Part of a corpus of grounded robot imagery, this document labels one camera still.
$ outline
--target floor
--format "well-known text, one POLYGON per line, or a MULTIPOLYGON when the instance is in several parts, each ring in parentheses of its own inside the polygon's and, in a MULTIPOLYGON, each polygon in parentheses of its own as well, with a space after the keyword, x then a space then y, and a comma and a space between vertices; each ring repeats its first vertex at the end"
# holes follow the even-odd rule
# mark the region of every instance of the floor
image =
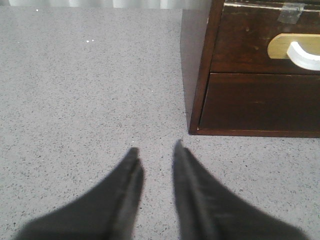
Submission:
POLYGON ((320 239, 320 139, 191 136, 179 9, 0 7, 0 239, 139 147, 134 239, 179 238, 178 139, 231 191, 320 239))

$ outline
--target handle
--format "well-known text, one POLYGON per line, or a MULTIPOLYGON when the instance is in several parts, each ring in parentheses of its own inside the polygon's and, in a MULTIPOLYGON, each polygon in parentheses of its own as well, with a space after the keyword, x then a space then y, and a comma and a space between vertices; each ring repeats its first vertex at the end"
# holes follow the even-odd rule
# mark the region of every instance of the handle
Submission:
POLYGON ((320 71, 320 55, 307 53, 298 42, 292 41, 286 54, 295 65, 308 70, 320 71))

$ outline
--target wooden furniture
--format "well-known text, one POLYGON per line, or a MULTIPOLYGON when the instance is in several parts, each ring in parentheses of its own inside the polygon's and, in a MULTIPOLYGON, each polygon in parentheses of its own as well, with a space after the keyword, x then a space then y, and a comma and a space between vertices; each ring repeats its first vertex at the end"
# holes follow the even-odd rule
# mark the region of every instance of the wooden furniture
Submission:
POLYGON ((189 133, 320 137, 320 71, 268 55, 280 34, 320 35, 320 1, 199 2, 181 25, 189 133))

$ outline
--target dark wood drawer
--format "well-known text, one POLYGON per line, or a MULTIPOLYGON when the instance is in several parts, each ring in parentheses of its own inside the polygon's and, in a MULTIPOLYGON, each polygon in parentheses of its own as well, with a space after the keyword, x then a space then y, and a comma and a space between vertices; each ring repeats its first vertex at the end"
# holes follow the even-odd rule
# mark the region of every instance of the dark wood drawer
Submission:
POLYGON ((213 73, 277 73, 318 75, 289 59, 270 59, 269 42, 281 33, 320 34, 320 2, 306 4, 298 21, 278 20, 283 3, 228 1, 224 3, 210 71, 213 73))
POLYGON ((319 136, 320 76, 212 73, 199 123, 202 132, 319 136))

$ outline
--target wooden cabinet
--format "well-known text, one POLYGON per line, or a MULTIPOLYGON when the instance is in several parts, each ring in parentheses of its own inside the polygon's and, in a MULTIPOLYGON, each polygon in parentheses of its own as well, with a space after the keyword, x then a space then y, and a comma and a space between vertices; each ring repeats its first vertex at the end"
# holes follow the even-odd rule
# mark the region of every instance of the wooden cabinet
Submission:
POLYGON ((320 35, 320 1, 289 2, 212 0, 183 10, 190 134, 320 137, 320 71, 268 55, 279 34, 320 35))

